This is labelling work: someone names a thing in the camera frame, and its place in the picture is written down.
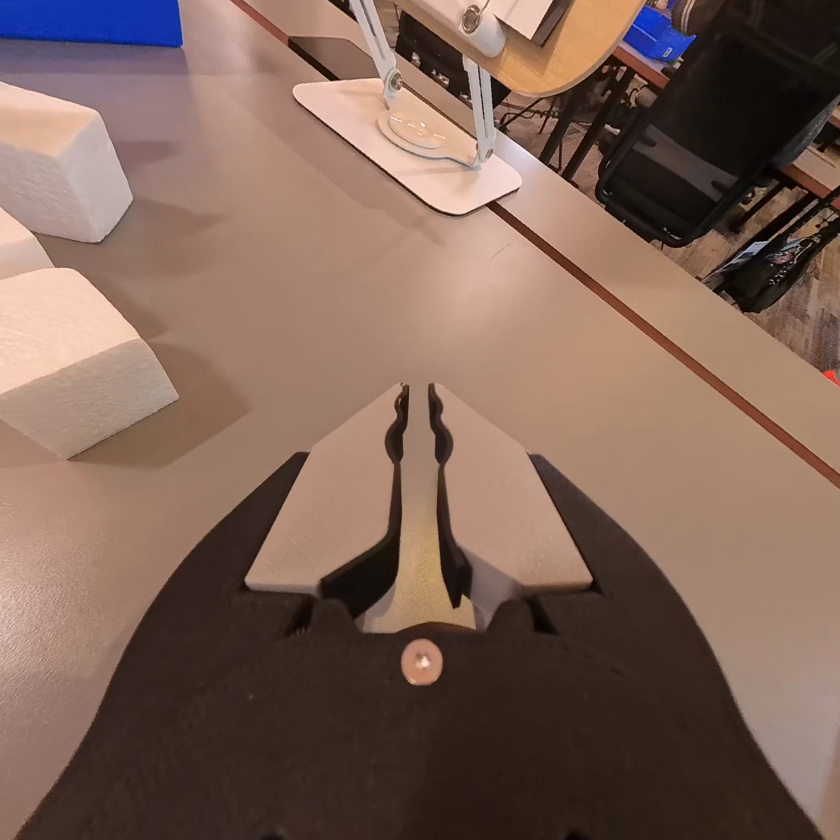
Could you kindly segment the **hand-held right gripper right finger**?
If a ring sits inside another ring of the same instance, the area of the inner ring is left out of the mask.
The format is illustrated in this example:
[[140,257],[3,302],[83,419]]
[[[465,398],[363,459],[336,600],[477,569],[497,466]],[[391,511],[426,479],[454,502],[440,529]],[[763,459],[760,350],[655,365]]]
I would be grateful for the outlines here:
[[592,573],[525,447],[441,384],[427,395],[452,606],[468,599],[476,628],[487,629],[505,602],[590,589]]

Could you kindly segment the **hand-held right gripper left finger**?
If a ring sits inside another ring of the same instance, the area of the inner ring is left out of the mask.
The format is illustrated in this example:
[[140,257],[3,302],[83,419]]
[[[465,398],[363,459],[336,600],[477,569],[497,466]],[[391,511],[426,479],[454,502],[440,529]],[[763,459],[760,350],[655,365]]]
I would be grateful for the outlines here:
[[245,576],[251,591],[336,600],[352,618],[389,592],[409,394],[392,386],[311,448]]

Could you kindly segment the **white hard foam cube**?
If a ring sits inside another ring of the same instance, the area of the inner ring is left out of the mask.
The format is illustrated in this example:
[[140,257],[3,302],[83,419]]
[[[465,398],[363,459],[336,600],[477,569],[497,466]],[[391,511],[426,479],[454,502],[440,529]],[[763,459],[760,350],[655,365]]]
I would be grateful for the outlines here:
[[102,116],[1,84],[1,206],[34,234],[98,244],[133,202]]
[[70,459],[178,400],[161,362],[69,268],[1,282],[1,418]]
[[1,217],[1,280],[31,271],[54,268],[43,246],[26,226],[8,212]]

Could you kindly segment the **dark green bag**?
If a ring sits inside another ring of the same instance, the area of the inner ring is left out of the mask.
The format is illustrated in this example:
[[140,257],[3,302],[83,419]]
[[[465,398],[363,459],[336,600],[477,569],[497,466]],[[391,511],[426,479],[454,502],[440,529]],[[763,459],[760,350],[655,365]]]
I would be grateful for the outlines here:
[[726,297],[741,312],[771,308],[802,278],[814,258],[839,233],[839,220],[803,237],[783,235],[742,248],[705,279],[710,290]]

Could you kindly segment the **black office chair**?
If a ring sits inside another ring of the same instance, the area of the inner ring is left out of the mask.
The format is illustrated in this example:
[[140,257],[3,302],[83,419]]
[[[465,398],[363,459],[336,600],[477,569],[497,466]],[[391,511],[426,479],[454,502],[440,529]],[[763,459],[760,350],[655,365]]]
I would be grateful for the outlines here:
[[839,2],[674,2],[670,17],[695,40],[616,137],[595,195],[641,238],[677,248],[792,162],[833,114]]

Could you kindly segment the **wooden desk with black legs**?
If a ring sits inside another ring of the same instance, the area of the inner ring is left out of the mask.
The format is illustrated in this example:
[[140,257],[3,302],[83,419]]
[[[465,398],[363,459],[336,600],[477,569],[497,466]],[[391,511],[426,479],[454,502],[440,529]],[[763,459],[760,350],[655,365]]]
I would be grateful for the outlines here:
[[[659,91],[669,80],[669,75],[665,73],[666,66],[665,62],[649,59],[629,45],[619,44],[588,77],[559,95],[560,117],[542,147],[539,161],[558,172],[567,182],[574,183],[574,177],[585,157],[595,147],[611,118],[616,116],[632,82],[639,79],[654,91]],[[569,160],[563,163],[565,134],[580,115],[588,95],[602,80],[606,81],[604,102]]]

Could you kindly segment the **printed instruction sheet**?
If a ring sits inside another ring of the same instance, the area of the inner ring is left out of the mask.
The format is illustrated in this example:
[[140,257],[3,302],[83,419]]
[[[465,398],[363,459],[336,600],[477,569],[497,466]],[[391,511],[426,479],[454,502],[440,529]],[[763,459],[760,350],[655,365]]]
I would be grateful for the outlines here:
[[542,47],[572,1],[490,1],[490,11],[508,27]]

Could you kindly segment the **small blue bin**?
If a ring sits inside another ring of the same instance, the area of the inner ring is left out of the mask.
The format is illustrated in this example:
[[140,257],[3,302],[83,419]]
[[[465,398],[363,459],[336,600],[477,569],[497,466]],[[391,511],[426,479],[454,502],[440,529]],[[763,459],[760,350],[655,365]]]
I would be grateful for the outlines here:
[[624,44],[651,60],[664,63],[678,60],[696,36],[683,35],[674,29],[668,12],[669,9],[660,11],[642,6],[623,38]]

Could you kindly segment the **large blue plastic bin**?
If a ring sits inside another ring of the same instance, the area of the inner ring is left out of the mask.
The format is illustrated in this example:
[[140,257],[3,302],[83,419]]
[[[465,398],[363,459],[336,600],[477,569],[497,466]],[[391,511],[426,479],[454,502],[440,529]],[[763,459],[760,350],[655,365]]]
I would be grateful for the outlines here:
[[177,1],[2,1],[1,36],[128,46],[183,45]]

